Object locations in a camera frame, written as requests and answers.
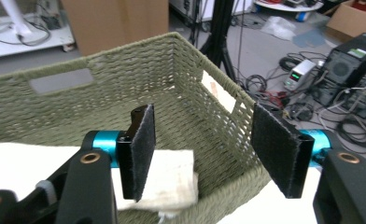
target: wire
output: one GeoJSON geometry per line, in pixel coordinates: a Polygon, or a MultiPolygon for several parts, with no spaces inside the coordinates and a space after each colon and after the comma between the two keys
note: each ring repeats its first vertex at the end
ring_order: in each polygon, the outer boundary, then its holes
{"type": "MultiPolygon", "coordinates": [[[[19,42],[7,42],[5,40],[0,39],[0,43],[9,44],[9,45],[25,45],[25,46],[33,47],[33,46],[37,46],[37,45],[44,43],[45,41],[47,41],[50,38],[51,33],[43,25],[37,25],[37,24],[34,24],[33,22],[29,22],[29,21],[27,21],[27,22],[29,24],[31,24],[33,27],[35,27],[37,30],[43,31],[45,33],[45,35],[42,36],[41,38],[39,38],[37,40],[33,40],[33,41],[25,41],[24,37],[22,35],[17,35],[19,42]]],[[[0,29],[0,34],[4,33],[5,31],[10,30],[11,26],[13,24],[14,23],[12,21],[11,22],[0,22],[0,26],[3,27],[2,29],[0,29]]]]}
{"type": "Polygon", "coordinates": [[[323,114],[326,110],[330,110],[330,109],[336,108],[336,107],[338,107],[338,106],[342,105],[343,103],[344,103],[344,102],[340,102],[340,103],[339,103],[339,104],[337,104],[337,105],[332,105],[332,106],[330,106],[330,107],[328,107],[328,108],[325,108],[325,109],[321,110],[321,111],[319,112],[319,114],[317,115],[317,119],[319,120],[319,122],[322,124],[322,126],[323,126],[326,130],[329,130],[329,128],[326,126],[325,122],[323,121],[322,114],[323,114]]]}
{"type": "Polygon", "coordinates": [[[267,80],[260,75],[252,75],[246,78],[245,87],[247,91],[264,92],[267,90],[267,80]],[[253,85],[257,88],[255,91],[250,89],[250,87],[253,85]]]}
{"type": "Polygon", "coordinates": [[[366,147],[366,139],[363,139],[364,141],[359,141],[358,138],[352,137],[346,130],[345,125],[354,125],[358,128],[361,128],[366,132],[366,124],[361,122],[356,116],[353,116],[353,118],[347,117],[344,120],[342,120],[340,123],[336,126],[336,132],[347,142],[351,144],[355,144],[360,147],[366,147]]]}

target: gray floor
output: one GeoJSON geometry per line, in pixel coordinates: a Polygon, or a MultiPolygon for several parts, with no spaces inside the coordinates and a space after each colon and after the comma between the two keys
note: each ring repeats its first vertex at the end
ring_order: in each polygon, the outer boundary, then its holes
{"type": "MultiPolygon", "coordinates": [[[[267,19],[270,16],[280,16],[291,21],[296,25],[294,33],[296,35],[304,34],[305,32],[312,31],[314,29],[324,29],[325,20],[323,17],[314,16],[307,22],[296,22],[294,20],[293,13],[280,13],[274,10],[264,9],[260,13],[251,13],[246,15],[246,19],[264,22],[263,19],[267,19]]],[[[180,32],[186,38],[189,37],[190,29],[186,27],[181,20],[176,16],[170,16],[171,32],[180,32]]],[[[198,46],[201,46],[206,40],[208,34],[201,32],[199,36],[198,46]]],[[[326,44],[318,47],[306,47],[300,48],[293,44],[291,41],[281,40],[272,35],[267,35],[257,29],[243,28],[240,26],[231,27],[228,34],[228,49],[232,58],[232,64],[234,67],[240,70],[242,75],[239,79],[243,80],[250,75],[258,74],[261,76],[267,76],[268,72],[278,66],[278,62],[282,57],[285,57],[287,53],[297,53],[299,51],[318,52],[327,55],[333,47],[338,44],[334,39],[326,38],[326,44]]],[[[65,62],[75,59],[80,56],[77,49],[70,52],[63,52],[60,48],[44,49],[28,53],[22,53],[19,55],[11,55],[0,58],[0,75],[23,70],[30,69],[38,66],[43,66],[51,63],[65,62]]],[[[286,77],[281,77],[273,80],[270,83],[270,90],[281,91],[283,90],[282,81],[286,77]]],[[[314,116],[312,121],[318,122],[317,117],[314,116]]],[[[301,122],[295,123],[299,129],[321,128],[319,125],[312,123],[301,122]]],[[[347,144],[351,149],[358,151],[365,151],[366,149],[358,146],[352,146],[347,144]]]]}

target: white object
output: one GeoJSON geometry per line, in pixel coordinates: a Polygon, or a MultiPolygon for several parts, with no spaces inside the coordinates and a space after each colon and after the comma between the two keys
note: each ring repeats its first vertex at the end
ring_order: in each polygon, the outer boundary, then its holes
{"type": "Polygon", "coordinates": [[[311,7],[305,7],[305,6],[287,7],[283,4],[267,4],[266,2],[263,2],[261,0],[255,0],[255,4],[260,7],[268,7],[280,11],[297,12],[296,16],[297,21],[306,21],[313,11],[316,11],[321,7],[323,7],[323,3],[320,1],[311,7]]]}
{"type": "MultiPolygon", "coordinates": [[[[0,189],[13,190],[18,200],[47,179],[79,147],[44,147],[0,143],[0,189]]],[[[198,200],[197,176],[193,172],[192,150],[155,150],[142,200],[123,200],[120,170],[112,169],[113,186],[119,210],[135,208],[178,214],[198,200]]]]}
{"type": "Polygon", "coordinates": [[[275,182],[270,181],[257,196],[218,224],[317,224],[312,203],[319,178],[317,168],[308,168],[301,199],[286,199],[275,182]]]}
{"type": "MultiPolygon", "coordinates": [[[[56,1],[57,0],[50,0],[51,5],[54,6],[55,3],[53,2],[56,1]]],[[[8,15],[10,17],[0,17],[0,24],[6,24],[6,27],[10,22],[12,22],[14,24],[14,29],[5,29],[5,32],[0,33],[0,40],[8,43],[20,44],[17,35],[22,35],[24,39],[28,41],[38,40],[45,36],[44,31],[37,30],[25,21],[37,17],[37,14],[29,13],[22,16],[13,0],[1,0],[1,2],[3,3],[6,11],[9,11],[8,15]]],[[[61,11],[60,15],[63,27],[61,29],[50,30],[49,39],[41,44],[31,47],[16,44],[11,45],[0,42],[0,57],[60,46],[63,47],[63,50],[69,51],[72,48],[72,45],[75,43],[75,39],[70,29],[65,12],[61,11]]]]}
{"type": "Polygon", "coordinates": [[[21,11],[14,0],[0,0],[3,8],[14,23],[14,33],[17,35],[29,35],[32,31],[22,17],[21,11]]]}
{"type": "Polygon", "coordinates": [[[317,65],[307,59],[300,62],[290,72],[288,78],[285,80],[285,88],[289,91],[295,91],[305,82],[312,69],[317,65]]]}
{"type": "Polygon", "coordinates": [[[272,16],[262,26],[261,31],[265,34],[276,36],[283,40],[291,41],[295,36],[296,26],[281,17],[272,16]]]}

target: black pole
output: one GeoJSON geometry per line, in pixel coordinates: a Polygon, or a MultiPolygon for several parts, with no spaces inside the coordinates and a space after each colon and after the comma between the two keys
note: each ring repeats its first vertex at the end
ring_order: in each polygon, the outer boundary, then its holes
{"type": "Polygon", "coordinates": [[[227,49],[227,33],[232,20],[233,0],[215,0],[210,36],[200,51],[217,67],[224,64],[227,76],[236,82],[232,61],[227,49]]]}

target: tripod leg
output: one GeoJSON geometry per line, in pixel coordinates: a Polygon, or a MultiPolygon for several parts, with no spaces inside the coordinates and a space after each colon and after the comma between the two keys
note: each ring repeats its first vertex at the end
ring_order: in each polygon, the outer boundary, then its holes
{"type": "Polygon", "coordinates": [[[233,71],[233,66],[232,66],[232,60],[230,58],[229,51],[227,50],[227,44],[226,44],[226,42],[223,43],[223,47],[221,48],[221,50],[222,50],[222,58],[221,58],[221,60],[223,61],[224,68],[226,69],[227,76],[233,82],[236,82],[235,73],[233,71]]]}

